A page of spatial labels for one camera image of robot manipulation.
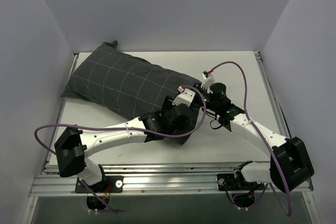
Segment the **dark grey checked pillowcase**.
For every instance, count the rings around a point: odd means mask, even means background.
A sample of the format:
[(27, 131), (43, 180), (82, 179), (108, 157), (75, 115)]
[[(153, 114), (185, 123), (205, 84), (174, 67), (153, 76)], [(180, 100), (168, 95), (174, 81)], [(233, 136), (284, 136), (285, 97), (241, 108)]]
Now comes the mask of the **dark grey checked pillowcase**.
[(63, 98), (78, 98), (104, 106), (125, 119), (161, 109), (180, 85), (199, 80), (117, 51), (118, 42), (103, 42), (71, 75)]

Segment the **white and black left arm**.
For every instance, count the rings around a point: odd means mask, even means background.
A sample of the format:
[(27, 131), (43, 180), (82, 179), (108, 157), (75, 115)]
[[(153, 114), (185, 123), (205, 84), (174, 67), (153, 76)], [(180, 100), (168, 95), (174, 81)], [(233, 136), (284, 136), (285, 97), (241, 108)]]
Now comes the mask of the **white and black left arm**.
[(101, 165), (90, 156), (121, 145), (161, 141), (165, 138), (185, 142), (187, 132), (195, 129), (199, 108), (166, 100), (162, 110), (144, 114), (120, 124), (122, 128), (100, 131), (66, 127), (55, 142), (60, 177), (77, 176), (94, 192), (105, 188), (106, 179)]

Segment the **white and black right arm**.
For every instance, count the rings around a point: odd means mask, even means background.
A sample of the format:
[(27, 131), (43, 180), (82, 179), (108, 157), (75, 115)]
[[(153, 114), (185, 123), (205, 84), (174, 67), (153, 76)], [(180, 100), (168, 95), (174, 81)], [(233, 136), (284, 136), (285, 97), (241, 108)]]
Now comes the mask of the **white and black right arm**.
[(219, 128), (224, 127), (248, 140), (264, 152), (266, 162), (246, 161), (233, 175), (236, 187), (244, 189), (251, 183), (271, 183), (280, 191), (292, 191), (314, 175), (314, 168), (302, 139), (277, 134), (246, 115), (245, 110), (231, 102), (226, 86), (214, 83), (205, 90), (199, 83), (194, 86), (203, 100), (194, 103), (211, 111)]

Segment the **aluminium front frame rail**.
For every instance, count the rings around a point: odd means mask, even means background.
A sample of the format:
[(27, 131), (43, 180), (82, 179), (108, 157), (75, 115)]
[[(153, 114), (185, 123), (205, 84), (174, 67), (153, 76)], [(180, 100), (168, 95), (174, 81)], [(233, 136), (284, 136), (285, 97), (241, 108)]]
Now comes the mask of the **aluminium front frame rail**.
[[(108, 176), (123, 177), (122, 196), (217, 194), (218, 174), (231, 174), (233, 163), (169, 165), (104, 165)], [(35, 176), (29, 196), (76, 196), (75, 177), (61, 178), (56, 166), (48, 166)]]

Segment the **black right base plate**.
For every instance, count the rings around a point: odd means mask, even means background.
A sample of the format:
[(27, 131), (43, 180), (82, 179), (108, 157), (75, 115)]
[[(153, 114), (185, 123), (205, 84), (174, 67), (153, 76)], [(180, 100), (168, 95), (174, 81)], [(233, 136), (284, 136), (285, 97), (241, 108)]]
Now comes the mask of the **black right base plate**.
[(250, 191), (258, 186), (257, 182), (246, 182), (242, 175), (235, 173), (217, 174), (216, 177), (219, 191)]

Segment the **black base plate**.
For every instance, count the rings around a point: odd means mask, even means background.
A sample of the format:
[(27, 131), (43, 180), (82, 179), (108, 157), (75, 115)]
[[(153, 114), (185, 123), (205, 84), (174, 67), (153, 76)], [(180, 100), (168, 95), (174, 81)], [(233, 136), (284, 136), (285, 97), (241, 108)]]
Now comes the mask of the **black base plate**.
[[(120, 175), (106, 176), (101, 182), (89, 186), (96, 194), (121, 193), (123, 191), (124, 177)], [(76, 194), (90, 193), (90, 191), (77, 179), (75, 186)]]
[(235, 173), (217, 174), (216, 177), (219, 191), (250, 191), (258, 186), (257, 182), (246, 182), (242, 175)]

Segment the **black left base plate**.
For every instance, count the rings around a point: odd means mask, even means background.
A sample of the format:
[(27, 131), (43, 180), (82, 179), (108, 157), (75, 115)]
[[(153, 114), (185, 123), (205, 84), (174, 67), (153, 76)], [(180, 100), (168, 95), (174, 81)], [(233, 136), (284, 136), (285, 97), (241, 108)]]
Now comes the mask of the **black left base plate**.
[[(106, 176), (101, 182), (89, 186), (96, 194), (121, 193), (123, 191), (124, 177), (120, 175)], [(90, 193), (90, 191), (77, 179), (75, 186), (76, 194)]]

